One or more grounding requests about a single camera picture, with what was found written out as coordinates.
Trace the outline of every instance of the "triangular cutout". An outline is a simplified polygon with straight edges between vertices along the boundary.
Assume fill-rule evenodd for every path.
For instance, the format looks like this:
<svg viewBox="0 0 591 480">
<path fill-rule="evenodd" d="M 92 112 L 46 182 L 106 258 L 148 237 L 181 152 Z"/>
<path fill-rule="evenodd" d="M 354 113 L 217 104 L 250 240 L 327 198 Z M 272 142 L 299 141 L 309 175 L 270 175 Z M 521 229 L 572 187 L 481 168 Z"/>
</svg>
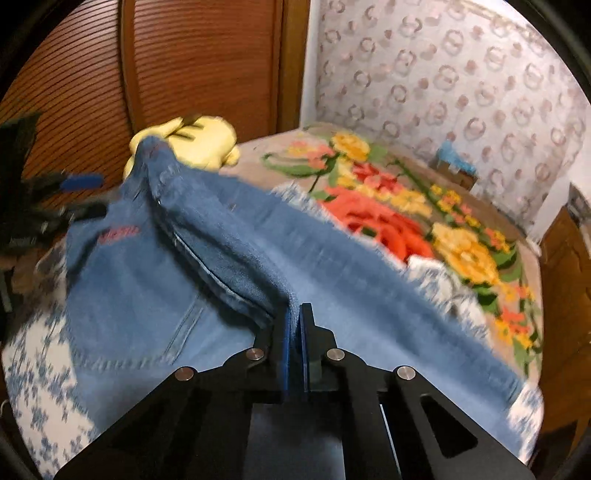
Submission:
<svg viewBox="0 0 591 480">
<path fill-rule="evenodd" d="M 466 430 L 433 397 L 423 395 L 421 405 L 445 458 L 453 458 L 460 453 L 473 449 L 478 444 L 477 438 Z"/>
</svg>

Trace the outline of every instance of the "red embroidery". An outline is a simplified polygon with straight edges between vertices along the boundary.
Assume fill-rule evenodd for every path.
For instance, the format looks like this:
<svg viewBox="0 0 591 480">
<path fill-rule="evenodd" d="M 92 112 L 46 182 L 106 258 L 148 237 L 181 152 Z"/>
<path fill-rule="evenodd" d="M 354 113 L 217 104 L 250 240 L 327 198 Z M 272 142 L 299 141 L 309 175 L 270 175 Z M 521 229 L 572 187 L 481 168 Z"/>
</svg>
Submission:
<svg viewBox="0 0 591 480">
<path fill-rule="evenodd" d="M 122 226 L 119 228 L 115 228 L 113 230 L 109 230 L 108 232 L 103 233 L 100 237 L 98 242 L 101 245 L 107 244 L 114 244 L 119 240 L 123 240 L 129 236 L 135 236 L 139 233 L 139 227 L 135 225 L 130 226 Z"/>
</svg>

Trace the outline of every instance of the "louvered wooden door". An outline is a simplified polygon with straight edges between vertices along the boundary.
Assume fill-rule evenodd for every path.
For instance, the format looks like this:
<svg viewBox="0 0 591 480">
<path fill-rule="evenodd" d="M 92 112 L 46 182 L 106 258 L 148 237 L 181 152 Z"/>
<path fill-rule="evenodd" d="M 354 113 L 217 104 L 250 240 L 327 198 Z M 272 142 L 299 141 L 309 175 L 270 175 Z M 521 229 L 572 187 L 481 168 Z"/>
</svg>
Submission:
<svg viewBox="0 0 591 480">
<path fill-rule="evenodd" d="M 241 142 L 274 133 L 281 5 L 84 1 L 0 102 L 0 122 L 43 112 L 25 176 L 94 171 L 111 188 L 134 131 L 189 113 L 225 117 Z"/>
</svg>

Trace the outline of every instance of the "floral blanket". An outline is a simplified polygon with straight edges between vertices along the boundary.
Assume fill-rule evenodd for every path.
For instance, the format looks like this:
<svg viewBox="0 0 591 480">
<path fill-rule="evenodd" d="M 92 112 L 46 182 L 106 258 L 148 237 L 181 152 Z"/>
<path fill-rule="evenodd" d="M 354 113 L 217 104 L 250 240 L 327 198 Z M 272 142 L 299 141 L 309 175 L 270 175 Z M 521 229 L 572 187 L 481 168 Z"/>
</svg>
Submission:
<svg viewBox="0 0 591 480">
<path fill-rule="evenodd" d="M 491 348 L 539 380 L 537 260 L 514 229 L 498 227 L 492 207 L 412 158 L 330 124 L 242 144 L 239 165 L 223 173 L 268 189 L 294 180 L 342 228 L 380 245 L 401 268 L 442 262 L 480 305 Z"/>
</svg>

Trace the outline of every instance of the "blue jeans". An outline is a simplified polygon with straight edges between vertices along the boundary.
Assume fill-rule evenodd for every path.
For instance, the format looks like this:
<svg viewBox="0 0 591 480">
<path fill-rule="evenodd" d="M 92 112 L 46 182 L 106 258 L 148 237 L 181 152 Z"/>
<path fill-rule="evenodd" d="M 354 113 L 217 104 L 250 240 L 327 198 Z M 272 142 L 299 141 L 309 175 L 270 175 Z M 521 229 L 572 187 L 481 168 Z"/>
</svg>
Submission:
<svg viewBox="0 0 591 480">
<path fill-rule="evenodd" d="M 121 194 L 106 218 L 74 224 L 67 237 L 76 394 L 99 432 L 176 368 L 219 366 L 271 322 L 293 335 L 310 302 L 339 347 L 383 369 L 412 365 L 518 452 L 506 411 L 522 381 L 345 233 L 178 163 L 154 137 L 140 144 Z M 267 427 L 255 417 L 253 432 Z"/>
</svg>

